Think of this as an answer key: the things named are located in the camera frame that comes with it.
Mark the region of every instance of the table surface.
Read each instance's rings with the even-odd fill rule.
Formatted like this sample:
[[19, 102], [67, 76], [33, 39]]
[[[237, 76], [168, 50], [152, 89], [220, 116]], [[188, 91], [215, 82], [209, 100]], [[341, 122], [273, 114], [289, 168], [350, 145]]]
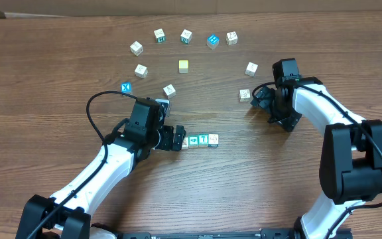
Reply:
[[[184, 29], [190, 45], [180, 42]], [[239, 40], [228, 46], [231, 31]], [[211, 34], [220, 38], [215, 50], [206, 46]], [[138, 57], [129, 50], [135, 40], [144, 47]], [[272, 81], [272, 64], [292, 57], [347, 108], [382, 120], [382, 12], [0, 20], [0, 238], [15, 237], [29, 198], [49, 197], [96, 156], [86, 102], [122, 82], [151, 98], [173, 84], [166, 124], [218, 133], [220, 146], [153, 152], [93, 222], [152, 233], [291, 227], [321, 192], [322, 136], [306, 118], [287, 133], [237, 96]], [[178, 73], [179, 60], [189, 60], [188, 74]], [[244, 74], [249, 62], [259, 65], [254, 78]], [[148, 67], [145, 79], [134, 75], [137, 64]], [[91, 112], [108, 133], [132, 106], [104, 96]], [[345, 225], [355, 238], [382, 238], [382, 208], [357, 211]]]

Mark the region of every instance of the black cable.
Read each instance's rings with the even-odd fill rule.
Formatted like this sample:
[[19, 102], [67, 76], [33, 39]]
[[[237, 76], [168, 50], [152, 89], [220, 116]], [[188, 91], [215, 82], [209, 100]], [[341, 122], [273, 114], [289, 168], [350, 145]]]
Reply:
[[260, 88], [262, 88], [262, 87], [264, 87], [264, 86], [272, 85], [272, 84], [275, 84], [275, 82], [267, 82], [267, 83], [263, 83], [262, 85], [257, 86], [257, 87], [253, 90], [253, 92], [251, 93], [251, 96], [252, 96], [253, 98], [255, 98], [255, 99], [258, 99], [258, 100], [268, 100], [268, 99], [270, 99], [271, 97], [262, 97], [262, 98], [259, 98], [259, 97], [257, 97], [257, 96], [255, 95], [255, 93], [256, 93], [256, 91], [257, 91], [258, 89], [260, 89]]
[[[327, 101], [329, 101], [345, 118], [347, 118], [349, 121], [351, 121], [354, 125], [356, 125], [359, 130], [365, 135], [365, 138], [366, 140], [368, 140], [368, 142], [372, 145], [372, 147], [374, 148], [374, 150], [379, 154], [381, 160], [382, 160], [382, 152], [381, 150], [378, 148], [378, 145], [374, 142], [374, 140], [372, 139], [372, 137], [370, 136], [370, 134], [368, 132], [366, 132], [366, 130], [357, 122], [355, 121], [352, 117], [349, 116], [349, 114], [344, 111], [338, 104], [336, 101], [334, 101], [333, 99], [331, 99], [330, 97], [326, 96], [324, 93], [322, 93], [322, 91], [317, 91], [317, 90], [314, 90], [312, 88], [309, 88], [307, 86], [304, 86], [302, 84], [299, 84], [299, 83], [296, 83], [296, 82], [293, 82], [293, 83], [288, 83], [288, 82], [283, 82], [283, 85], [286, 85], [286, 86], [296, 86], [297, 88], [303, 88], [305, 90], [308, 90], [310, 92], [313, 92], [315, 94], [318, 94], [320, 96], [322, 96], [323, 98], [327, 99]], [[343, 212], [339, 219], [337, 219], [334, 224], [332, 225], [332, 227], [330, 229], [328, 229], [328, 233], [325, 237], [325, 239], [329, 239], [331, 233], [335, 230], [335, 228], [338, 226], [338, 224], [347, 216], [347, 214], [351, 214], [351, 212], [353, 212], [353, 210], [356, 210], [356, 209], [363, 209], [363, 208], [379, 208], [379, 207], [382, 207], [382, 202], [380, 203], [377, 203], [377, 204], [371, 204], [371, 205], [360, 205], [360, 206], [351, 206], [351, 207], [348, 207], [346, 208], [346, 211]]]
[[101, 139], [101, 141], [103, 142], [103, 146], [104, 146], [104, 158], [103, 160], [101, 161], [101, 163], [98, 165], [97, 169], [87, 178], [85, 179], [84, 182], [82, 182], [75, 190], [73, 190], [62, 202], [60, 202], [59, 205], [57, 205], [50, 213], [48, 213], [48, 215], [46, 215], [46, 217], [44, 219], [42, 219], [40, 221], [40, 223], [38, 224], [38, 226], [36, 226], [36, 228], [27, 236], [27, 239], [32, 239], [33, 236], [35, 236], [35, 234], [39, 231], [39, 230], [42, 230], [42, 227], [48, 222], [48, 220], [50, 220], [70, 199], [72, 199], [74, 196], [76, 196], [76, 194], [78, 194], [78, 192], [87, 184], [91, 181], [91, 179], [99, 172], [99, 170], [104, 166], [105, 162], [107, 161], [107, 156], [108, 156], [108, 147], [107, 147], [107, 143], [105, 142], [104, 140], [104, 136], [101, 134], [101, 132], [99, 131], [99, 129], [97, 128], [97, 126], [95, 125], [94, 121], [92, 120], [91, 118], [91, 114], [90, 114], [90, 105], [91, 105], [91, 102], [93, 99], [95, 99], [96, 97], [100, 96], [100, 95], [104, 95], [104, 94], [120, 94], [120, 95], [123, 95], [123, 96], [128, 96], [130, 98], [133, 98], [133, 99], [137, 99], [136, 96], [132, 96], [130, 94], [126, 94], [126, 93], [123, 93], [123, 92], [118, 92], [118, 91], [104, 91], [104, 92], [100, 92], [100, 93], [97, 93], [95, 95], [93, 95], [87, 102], [86, 104], [86, 115], [88, 117], [88, 120], [90, 121], [93, 129], [95, 130], [95, 132], [97, 132], [99, 138]]
[[123, 119], [122, 121], [120, 121], [116, 127], [113, 128], [113, 130], [111, 131], [111, 134], [115, 135], [115, 133], [125, 124], [125, 123], [128, 123], [129, 122], [129, 119], [125, 118]]

